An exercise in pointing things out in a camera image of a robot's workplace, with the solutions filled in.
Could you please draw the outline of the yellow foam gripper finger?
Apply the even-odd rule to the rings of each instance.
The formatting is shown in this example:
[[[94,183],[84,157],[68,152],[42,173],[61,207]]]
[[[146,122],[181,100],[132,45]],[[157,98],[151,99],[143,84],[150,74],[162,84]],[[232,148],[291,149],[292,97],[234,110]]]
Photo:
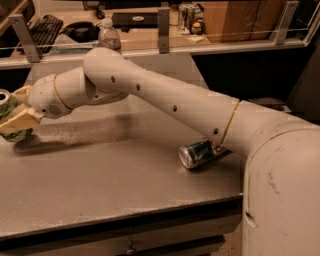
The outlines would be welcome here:
[[[31,86],[25,85],[17,90],[15,90],[12,95],[14,96],[18,105],[24,104],[29,105],[28,97],[30,94]]]
[[[25,104],[18,105],[0,120],[0,133],[11,134],[38,126],[44,115]]]

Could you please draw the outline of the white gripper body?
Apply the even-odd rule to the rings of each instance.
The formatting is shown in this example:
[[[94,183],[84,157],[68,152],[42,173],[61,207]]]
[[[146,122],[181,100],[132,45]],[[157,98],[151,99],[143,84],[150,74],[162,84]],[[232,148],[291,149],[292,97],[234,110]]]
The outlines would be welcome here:
[[[55,81],[56,74],[38,79],[27,96],[28,104],[49,119],[58,119],[72,112],[58,96]]]

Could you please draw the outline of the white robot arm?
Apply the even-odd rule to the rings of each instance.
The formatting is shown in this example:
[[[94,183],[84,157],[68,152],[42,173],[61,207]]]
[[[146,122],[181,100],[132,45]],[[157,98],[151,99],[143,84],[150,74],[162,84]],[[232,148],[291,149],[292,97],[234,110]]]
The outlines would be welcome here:
[[[33,65],[43,123],[1,147],[1,256],[320,256],[319,129],[102,48]]]

